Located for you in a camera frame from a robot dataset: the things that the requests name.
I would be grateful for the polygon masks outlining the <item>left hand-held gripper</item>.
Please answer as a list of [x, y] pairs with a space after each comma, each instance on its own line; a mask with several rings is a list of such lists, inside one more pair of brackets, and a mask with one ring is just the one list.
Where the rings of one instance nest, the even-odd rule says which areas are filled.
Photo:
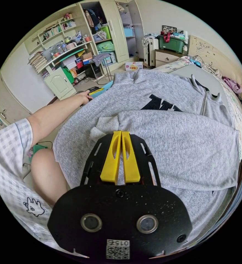
[[94, 94], [102, 92], [103, 90], [104, 90], [103, 87], [101, 87], [101, 88], [100, 87], [92, 87], [92, 88], [89, 89], [88, 95], [89, 96], [93, 96]]

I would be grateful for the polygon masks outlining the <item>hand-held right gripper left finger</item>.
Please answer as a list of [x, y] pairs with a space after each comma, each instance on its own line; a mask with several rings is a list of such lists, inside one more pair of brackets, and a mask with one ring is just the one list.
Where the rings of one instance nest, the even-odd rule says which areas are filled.
[[114, 131], [100, 175], [102, 182], [117, 183], [121, 154], [121, 131]]

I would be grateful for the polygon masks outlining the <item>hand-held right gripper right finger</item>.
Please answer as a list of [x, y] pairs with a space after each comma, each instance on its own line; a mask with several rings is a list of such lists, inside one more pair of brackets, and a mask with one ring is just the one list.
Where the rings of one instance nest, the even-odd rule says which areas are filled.
[[132, 145], [132, 140], [128, 131], [122, 131], [122, 151], [125, 184], [138, 183], [141, 177]]

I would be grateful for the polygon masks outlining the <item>person's left hand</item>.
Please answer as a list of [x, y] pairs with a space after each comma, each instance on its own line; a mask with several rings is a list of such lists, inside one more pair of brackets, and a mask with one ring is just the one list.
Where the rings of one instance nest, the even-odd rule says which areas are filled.
[[78, 94], [81, 98], [81, 106], [86, 105], [88, 102], [93, 100], [92, 96], [90, 95], [90, 91], [86, 90]]

